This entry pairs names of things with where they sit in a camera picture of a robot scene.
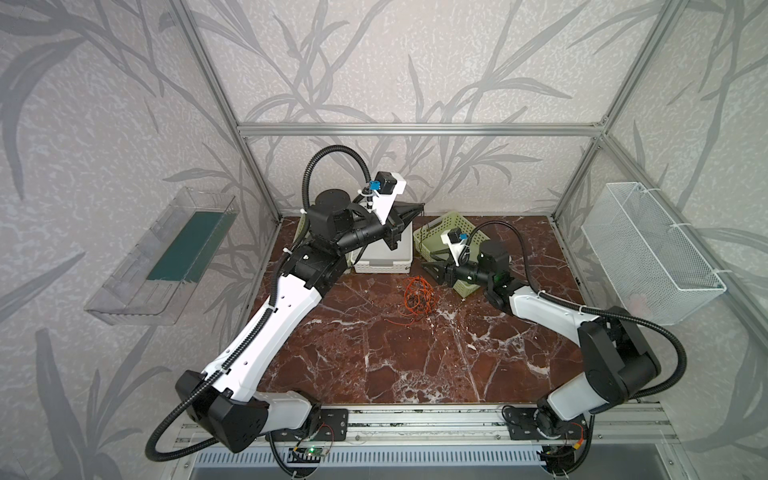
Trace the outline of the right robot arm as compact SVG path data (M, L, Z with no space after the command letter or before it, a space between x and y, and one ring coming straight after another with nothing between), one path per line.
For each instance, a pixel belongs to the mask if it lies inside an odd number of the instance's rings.
M533 418L541 428L620 405L661 373L639 326L618 319L616 311L588 314L546 299L512 274L509 254L497 241L483 242L475 261L459 263L458 252L451 245L447 258L426 262L424 269L439 284L464 281L480 287L497 310L551 330L581 351L583 371L537 402Z

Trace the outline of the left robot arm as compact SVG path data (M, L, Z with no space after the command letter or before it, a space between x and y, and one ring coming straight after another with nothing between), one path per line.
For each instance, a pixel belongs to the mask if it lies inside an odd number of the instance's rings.
M178 459L217 443L238 453L260 436L292 431L308 437L319 429L319 400L297 391L265 393L258 386L292 332L347 270L348 253L377 241L396 249L403 231L424 210L423 204L400 201L394 193L373 192L368 199L370 208L330 189L305 207L308 235L282 254L265 303L203 371L187 370L176 383L181 403L163 424L186 413L210 438L161 452L162 431L156 429L145 447L148 459Z

